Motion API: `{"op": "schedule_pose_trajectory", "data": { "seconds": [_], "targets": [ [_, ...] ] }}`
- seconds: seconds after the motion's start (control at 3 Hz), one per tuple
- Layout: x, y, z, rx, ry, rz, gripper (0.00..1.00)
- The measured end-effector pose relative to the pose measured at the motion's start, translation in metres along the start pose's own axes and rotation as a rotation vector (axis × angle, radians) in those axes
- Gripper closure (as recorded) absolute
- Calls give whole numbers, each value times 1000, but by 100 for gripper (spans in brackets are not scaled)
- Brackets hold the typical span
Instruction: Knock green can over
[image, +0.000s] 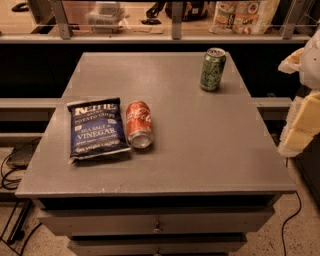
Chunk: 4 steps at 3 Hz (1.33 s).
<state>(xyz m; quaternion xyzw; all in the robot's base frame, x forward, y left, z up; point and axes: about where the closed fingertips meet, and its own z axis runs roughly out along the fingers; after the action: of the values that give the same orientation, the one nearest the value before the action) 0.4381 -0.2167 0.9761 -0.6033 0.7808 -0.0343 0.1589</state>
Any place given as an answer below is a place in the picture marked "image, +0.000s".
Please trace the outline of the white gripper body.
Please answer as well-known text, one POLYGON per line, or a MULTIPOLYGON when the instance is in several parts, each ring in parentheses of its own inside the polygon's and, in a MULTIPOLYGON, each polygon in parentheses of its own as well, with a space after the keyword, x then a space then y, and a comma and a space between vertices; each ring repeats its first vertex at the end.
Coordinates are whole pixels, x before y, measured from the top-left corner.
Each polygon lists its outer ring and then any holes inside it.
POLYGON ((320 89, 320 30, 306 43, 300 59, 300 83, 310 89, 320 89))

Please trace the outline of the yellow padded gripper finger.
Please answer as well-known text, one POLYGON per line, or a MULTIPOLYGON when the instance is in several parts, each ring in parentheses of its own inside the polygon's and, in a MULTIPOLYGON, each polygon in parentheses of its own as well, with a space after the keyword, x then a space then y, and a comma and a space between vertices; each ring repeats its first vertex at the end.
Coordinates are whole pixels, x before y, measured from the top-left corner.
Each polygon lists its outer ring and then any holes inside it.
POLYGON ((299 48, 298 50, 294 51, 289 56, 287 56, 279 64, 278 70, 287 74, 301 72, 302 71, 301 57, 302 57, 303 51, 304 51, 304 48, 299 48))
POLYGON ((315 135, 320 133, 320 91, 302 98, 296 96, 290 105, 278 152, 283 157, 302 153, 315 135))

